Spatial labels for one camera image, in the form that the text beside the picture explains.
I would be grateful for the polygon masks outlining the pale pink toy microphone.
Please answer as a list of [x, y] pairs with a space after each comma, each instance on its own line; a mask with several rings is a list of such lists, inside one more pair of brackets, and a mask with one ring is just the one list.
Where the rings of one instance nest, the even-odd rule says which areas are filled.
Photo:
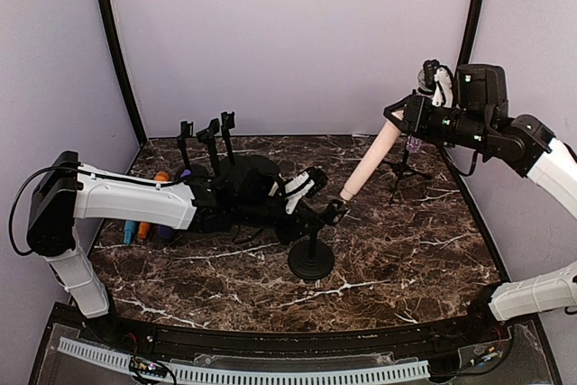
[[344, 202], [351, 201], [358, 194], [400, 135], [399, 128], [391, 120], [387, 120], [351, 176], [344, 183], [340, 192], [340, 197]]

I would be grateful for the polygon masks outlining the silver glitter microphone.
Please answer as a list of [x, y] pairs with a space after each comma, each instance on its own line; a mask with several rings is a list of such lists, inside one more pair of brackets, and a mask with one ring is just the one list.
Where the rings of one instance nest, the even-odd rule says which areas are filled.
[[[425, 68], [422, 68], [418, 72], [417, 83], [418, 83], [417, 93], [419, 95], [428, 96], [429, 98], [433, 97], [433, 95], [435, 93], [435, 84], [432, 84], [432, 85], [427, 84]], [[421, 142], [422, 141], [420, 139], [418, 139], [414, 136], [408, 136], [407, 144], [406, 144], [406, 150], [409, 153], [419, 153], [420, 147], [421, 147]]]

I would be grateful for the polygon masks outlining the black stand of pink microphone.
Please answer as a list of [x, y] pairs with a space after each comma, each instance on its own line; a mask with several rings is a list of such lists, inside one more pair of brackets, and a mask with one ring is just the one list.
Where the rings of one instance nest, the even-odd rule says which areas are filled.
[[[314, 210], [306, 204], [298, 205], [298, 209]], [[347, 213], [344, 202], [339, 199], [330, 200], [323, 211], [325, 210], [334, 210], [336, 212], [334, 222], [325, 223], [325, 226], [336, 226]], [[288, 253], [290, 271], [307, 283], [316, 282], [327, 277], [334, 268], [334, 262], [335, 258], [332, 248], [318, 238], [316, 241], [309, 241], [308, 239], [300, 241], [293, 245]]]

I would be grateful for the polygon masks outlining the black shock mount tripod stand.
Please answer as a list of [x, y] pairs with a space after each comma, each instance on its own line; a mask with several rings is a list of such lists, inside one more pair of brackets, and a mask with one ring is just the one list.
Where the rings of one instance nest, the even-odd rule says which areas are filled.
[[382, 163], [386, 164], [395, 176], [395, 182], [393, 187], [390, 189], [389, 204], [393, 205], [395, 203], [395, 196], [399, 190], [400, 183], [405, 179], [410, 179], [413, 177], [420, 177], [424, 180], [432, 180], [433, 176], [429, 173], [416, 170], [408, 164], [410, 155], [414, 151], [420, 150], [420, 141], [410, 135], [407, 136], [404, 145], [404, 151], [399, 161], [389, 161], [384, 160]]

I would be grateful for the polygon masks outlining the black stand of orange microphone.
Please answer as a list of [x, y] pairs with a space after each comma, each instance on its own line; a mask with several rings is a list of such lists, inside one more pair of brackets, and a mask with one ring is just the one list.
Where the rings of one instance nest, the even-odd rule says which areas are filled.
[[227, 158], [231, 165], [235, 164], [234, 148], [232, 145], [231, 131], [235, 128], [235, 112], [221, 113], [221, 135], [227, 152]]

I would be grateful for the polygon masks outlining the black stand of purple microphone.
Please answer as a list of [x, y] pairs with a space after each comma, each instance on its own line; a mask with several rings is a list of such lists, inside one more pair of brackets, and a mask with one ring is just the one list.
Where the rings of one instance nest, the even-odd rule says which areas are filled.
[[197, 141], [204, 144], [208, 151], [210, 164], [216, 177], [221, 175], [220, 160], [217, 154], [215, 136], [220, 131], [220, 122], [217, 118], [210, 121], [207, 128], [197, 132]]

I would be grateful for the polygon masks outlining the purple toy microphone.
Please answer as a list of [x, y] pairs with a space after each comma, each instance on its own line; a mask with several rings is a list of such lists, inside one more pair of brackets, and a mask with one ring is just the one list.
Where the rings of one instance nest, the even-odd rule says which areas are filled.
[[[185, 169], [184, 167], [182, 167], [181, 169], [179, 169], [176, 173], [176, 178], [177, 179], [181, 179], [184, 178], [186, 176], [189, 176], [191, 174], [191, 170], [189, 169]], [[176, 233], [176, 230], [171, 228], [171, 227], [167, 227], [165, 225], [158, 225], [157, 226], [157, 235], [160, 237], [161, 240], [164, 241], [168, 241], [174, 238]]]

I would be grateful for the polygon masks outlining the black stand of blue microphone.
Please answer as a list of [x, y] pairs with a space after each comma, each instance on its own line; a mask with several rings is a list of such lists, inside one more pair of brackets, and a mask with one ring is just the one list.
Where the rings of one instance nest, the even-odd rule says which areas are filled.
[[190, 159], [188, 157], [188, 139], [193, 137], [194, 123], [183, 120], [179, 124], [179, 135], [177, 136], [177, 145], [180, 150], [184, 168], [191, 170]]

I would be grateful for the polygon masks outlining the orange toy microphone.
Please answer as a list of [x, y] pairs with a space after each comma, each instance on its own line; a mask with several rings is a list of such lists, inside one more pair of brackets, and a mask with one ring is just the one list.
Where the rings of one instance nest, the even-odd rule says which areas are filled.
[[[155, 181], [161, 181], [161, 182], [169, 181], [169, 174], [165, 171], [159, 171], [155, 175], [154, 180]], [[151, 233], [151, 229], [152, 229], [152, 223], [140, 222], [139, 228], [138, 228], [138, 233], [137, 233], [138, 239], [139, 240], [146, 240]]]

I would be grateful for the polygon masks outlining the blue toy microphone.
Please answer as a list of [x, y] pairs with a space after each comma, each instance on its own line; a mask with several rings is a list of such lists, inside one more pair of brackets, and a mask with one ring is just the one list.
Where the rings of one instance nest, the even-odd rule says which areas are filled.
[[124, 244], [130, 245], [133, 238], [138, 233], [139, 224], [135, 221], [126, 221], [124, 223]]

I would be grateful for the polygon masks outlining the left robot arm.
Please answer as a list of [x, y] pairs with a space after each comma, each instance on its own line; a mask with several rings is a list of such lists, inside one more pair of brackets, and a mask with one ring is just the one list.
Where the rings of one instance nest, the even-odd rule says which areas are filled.
[[37, 171], [26, 242], [31, 253], [50, 264], [91, 328], [108, 345], [127, 337], [126, 323], [113, 313], [113, 302], [80, 246], [78, 219], [104, 218], [163, 225], [177, 231], [213, 234], [233, 226], [274, 230], [289, 244], [335, 225], [340, 200], [323, 211], [306, 204], [327, 184], [326, 174], [309, 167], [292, 179], [261, 155], [215, 158], [212, 174], [200, 167], [173, 181], [142, 179], [83, 164], [64, 151], [53, 165]]

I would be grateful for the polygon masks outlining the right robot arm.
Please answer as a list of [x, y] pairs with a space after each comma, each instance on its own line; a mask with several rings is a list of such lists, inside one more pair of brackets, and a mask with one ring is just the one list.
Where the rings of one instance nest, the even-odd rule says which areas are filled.
[[[413, 93], [387, 106], [383, 114], [402, 133], [433, 144], [475, 150], [483, 160], [502, 160], [520, 177], [546, 191], [571, 215], [576, 213], [576, 155], [532, 115], [511, 117], [505, 71], [489, 64], [464, 64], [452, 76], [453, 107], [435, 105]], [[460, 335], [481, 342], [495, 327], [518, 316], [576, 305], [576, 265], [517, 282], [493, 285], [480, 293], [486, 308], [464, 318]]]

